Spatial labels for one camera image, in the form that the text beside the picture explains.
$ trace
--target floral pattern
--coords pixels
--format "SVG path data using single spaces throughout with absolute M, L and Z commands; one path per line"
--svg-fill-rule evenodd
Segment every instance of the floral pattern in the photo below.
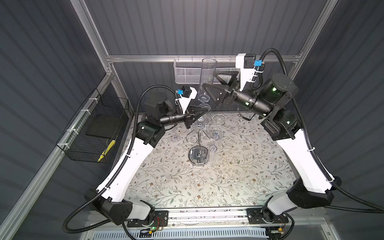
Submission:
M 293 172 L 261 120 L 245 121 L 237 113 L 224 115 L 227 121 L 219 127 L 224 137 L 211 163 L 204 167 L 189 163 L 188 151 L 196 144 L 186 141 L 189 131 L 185 126 L 167 131 L 141 164 L 125 198 L 161 208 L 262 205 L 272 193 L 289 187 L 295 179 Z M 172 142 L 175 133 L 181 140 Z M 204 137 L 202 145 L 210 144 Z

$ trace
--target black wire basket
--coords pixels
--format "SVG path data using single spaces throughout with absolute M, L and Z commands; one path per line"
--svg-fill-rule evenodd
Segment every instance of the black wire basket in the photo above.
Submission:
M 68 129 L 68 125 L 62 133 L 70 132 L 66 142 L 56 144 L 74 161 L 113 162 L 129 123 L 128 110 L 128 99 L 99 95 L 87 110 L 81 110 L 84 113 L 75 127 Z

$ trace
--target blue connector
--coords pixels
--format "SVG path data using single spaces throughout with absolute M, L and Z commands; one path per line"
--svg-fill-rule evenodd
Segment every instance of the blue connector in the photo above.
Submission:
M 255 61 L 255 66 L 260 67 L 262 65 L 262 60 L 256 60 Z

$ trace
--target black mounting plate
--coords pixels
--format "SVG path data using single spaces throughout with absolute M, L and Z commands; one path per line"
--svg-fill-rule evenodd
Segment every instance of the black mounting plate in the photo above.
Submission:
M 143 222 L 145 222 L 145 220 L 130 219 L 128 220 L 127 227 L 157 227 L 156 217 L 163 220 L 163 221 L 160 220 L 160 227 L 166 227 L 168 225 L 168 211 L 155 211 L 154 220 L 149 226 L 142 225 Z
M 288 217 L 285 214 L 281 214 L 282 217 L 275 216 L 273 218 L 273 223 L 288 223 Z M 263 220 L 263 214 L 261 208 L 249 208 L 247 209 L 247 218 L 249 224 L 266 224 Z

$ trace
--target yellow handle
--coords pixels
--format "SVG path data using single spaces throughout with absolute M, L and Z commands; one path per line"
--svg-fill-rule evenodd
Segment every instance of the yellow handle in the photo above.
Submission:
M 111 143 L 108 145 L 108 147 L 104 150 L 104 152 L 100 155 L 100 158 L 99 160 L 97 160 L 98 162 L 100 162 L 100 160 L 108 153 L 108 151 L 113 147 L 113 145 L 115 145 L 116 141 L 115 140 L 112 140 Z

